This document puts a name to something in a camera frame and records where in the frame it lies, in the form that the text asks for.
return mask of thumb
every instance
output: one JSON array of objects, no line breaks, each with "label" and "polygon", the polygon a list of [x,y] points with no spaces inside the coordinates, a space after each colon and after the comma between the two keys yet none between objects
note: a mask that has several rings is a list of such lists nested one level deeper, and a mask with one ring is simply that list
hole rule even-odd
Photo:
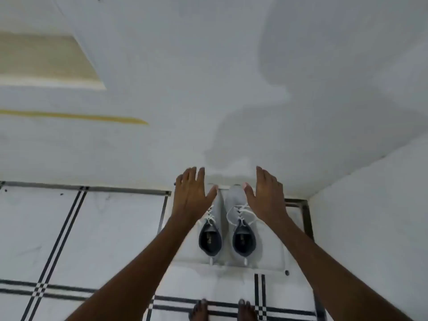
[{"label": "thumb", "polygon": [[209,206],[211,206],[211,204],[213,203],[215,197],[217,196],[217,191],[218,191],[218,186],[214,185],[213,187],[211,187],[210,191],[208,192],[207,195],[207,200],[209,202]]},{"label": "thumb", "polygon": [[247,196],[247,202],[249,204],[249,206],[251,207],[255,201],[255,196],[254,196],[254,192],[253,189],[251,188],[251,186],[244,182],[242,185],[242,188],[245,192],[245,195]]}]

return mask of yellow stripe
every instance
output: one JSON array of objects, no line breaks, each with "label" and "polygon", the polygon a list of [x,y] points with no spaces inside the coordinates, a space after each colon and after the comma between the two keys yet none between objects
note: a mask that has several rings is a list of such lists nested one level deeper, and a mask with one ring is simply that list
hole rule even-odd
[{"label": "yellow stripe", "polygon": [[7,110],[7,109],[0,109],[0,115],[12,115],[12,116],[20,116],[20,117],[84,119],[84,120],[90,120],[90,121],[111,121],[115,123],[133,123],[138,125],[148,125],[146,121],[139,118],[133,118],[133,117],[77,115],[77,114],[47,113],[42,111]]}]

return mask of black insole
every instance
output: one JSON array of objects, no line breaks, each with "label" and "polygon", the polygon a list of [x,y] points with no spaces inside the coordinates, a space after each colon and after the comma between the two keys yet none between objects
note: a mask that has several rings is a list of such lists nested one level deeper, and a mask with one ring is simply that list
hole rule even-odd
[{"label": "black insole", "polygon": [[201,246],[209,253],[217,253],[221,249],[221,239],[218,232],[204,232]]},{"label": "black insole", "polygon": [[253,249],[253,238],[250,234],[237,234],[234,240],[234,247],[241,253],[248,253]]}]

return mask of person's right arm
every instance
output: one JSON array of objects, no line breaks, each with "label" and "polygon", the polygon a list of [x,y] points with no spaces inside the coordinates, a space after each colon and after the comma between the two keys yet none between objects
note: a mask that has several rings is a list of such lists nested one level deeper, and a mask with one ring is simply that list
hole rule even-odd
[{"label": "person's right arm", "polygon": [[282,184],[257,167],[256,195],[244,185],[248,204],[281,239],[334,321],[405,320],[403,312],[351,274],[298,228],[286,211]]}]

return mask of gray shoe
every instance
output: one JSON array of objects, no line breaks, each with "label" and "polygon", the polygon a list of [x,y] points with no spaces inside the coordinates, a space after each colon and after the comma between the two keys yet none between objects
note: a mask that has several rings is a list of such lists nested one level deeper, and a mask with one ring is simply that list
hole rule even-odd
[{"label": "gray shoe", "polygon": [[205,212],[204,216],[198,221],[199,248],[210,257],[219,254],[223,246],[223,237],[221,232],[221,216],[223,210],[223,198],[218,191],[211,207]]},{"label": "gray shoe", "polygon": [[254,252],[256,241],[251,224],[257,220],[247,203],[247,197],[240,185],[233,185],[227,192],[225,201],[227,221],[232,226],[231,237],[233,252],[237,258],[243,259],[247,266],[247,258]]}]

